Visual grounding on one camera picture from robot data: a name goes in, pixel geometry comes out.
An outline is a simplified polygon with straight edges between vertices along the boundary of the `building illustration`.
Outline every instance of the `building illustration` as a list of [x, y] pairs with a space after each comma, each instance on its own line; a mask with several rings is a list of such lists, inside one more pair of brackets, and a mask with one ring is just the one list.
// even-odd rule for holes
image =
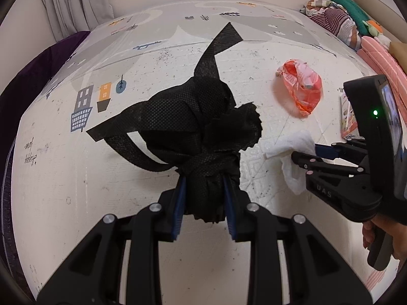
[[81, 89], [78, 92], [75, 109], [71, 115], [71, 132], [81, 129], [86, 126], [92, 107], [90, 106], [90, 99], [92, 98], [93, 85]]
[[98, 112], [106, 111], [107, 106], [109, 105], [109, 102], [110, 102], [110, 89], [111, 89], [111, 82], [101, 85], [99, 100], [97, 102]]

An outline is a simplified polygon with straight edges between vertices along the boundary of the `black non-woven fabric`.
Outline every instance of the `black non-woven fabric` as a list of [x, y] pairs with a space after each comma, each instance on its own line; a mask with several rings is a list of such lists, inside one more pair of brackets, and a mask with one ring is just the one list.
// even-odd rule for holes
[[[88, 130], [104, 139], [130, 163], [148, 171], [178, 167], [186, 177], [186, 214], [205, 222], [224, 220], [223, 176], [239, 186], [239, 150], [261, 137], [256, 106], [236, 108], [226, 83], [219, 79], [215, 55], [242, 41], [228, 23], [199, 60], [194, 76], [184, 84], [162, 90], [148, 101], [133, 104], [120, 114]], [[127, 135], [138, 131], [150, 150], [166, 164], [145, 155]]]

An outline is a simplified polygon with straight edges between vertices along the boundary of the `blue gripper pad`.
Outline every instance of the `blue gripper pad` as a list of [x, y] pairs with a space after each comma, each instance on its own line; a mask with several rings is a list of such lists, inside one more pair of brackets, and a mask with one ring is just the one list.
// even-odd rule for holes
[[236, 240], [236, 214], [225, 178], [223, 178], [223, 184], [225, 186], [225, 214], [227, 219], [227, 227], [229, 229], [231, 239]]
[[323, 144], [315, 145], [315, 154], [318, 157], [330, 159], [331, 161], [339, 157], [338, 152], [335, 150], [334, 147]]
[[178, 193], [176, 206], [174, 208], [174, 214], [172, 216], [172, 239], [175, 241], [180, 234], [182, 217], [185, 211], [185, 198], [186, 198], [186, 179], [182, 178], [180, 192]]

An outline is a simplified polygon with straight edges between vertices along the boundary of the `pink striped cushion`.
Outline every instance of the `pink striped cushion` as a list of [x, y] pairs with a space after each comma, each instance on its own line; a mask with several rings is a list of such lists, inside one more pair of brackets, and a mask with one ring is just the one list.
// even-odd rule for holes
[[362, 38], [362, 49], [377, 65], [381, 71], [380, 73], [387, 76], [398, 110], [404, 122], [407, 122], [407, 75], [396, 60], [375, 39], [364, 36]]
[[365, 62], [367, 65], [369, 65], [374, 72], [377, 74], [382, 74], [382, 71], [379, 69], [377, 64], [373, 62], [373, 60], [369, 57], [369, 55], [362, 49], [359, 49], [356, 54], [358, 54]]

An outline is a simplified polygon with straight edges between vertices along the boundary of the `white tissue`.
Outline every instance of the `white tissue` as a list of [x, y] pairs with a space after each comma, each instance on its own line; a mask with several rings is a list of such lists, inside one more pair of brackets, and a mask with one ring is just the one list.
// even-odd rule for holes
[[279, 157], [282, 163], [282, 173], [287, 186], [295, 195], [306, 190], [306, 170], [294, 164], [291, 160], [293, 151], [315, 155], [315, 142], [308, 130], [301, 130], [294, 134], [280, 137], [278, 143], [266, 143], [266, 158]]

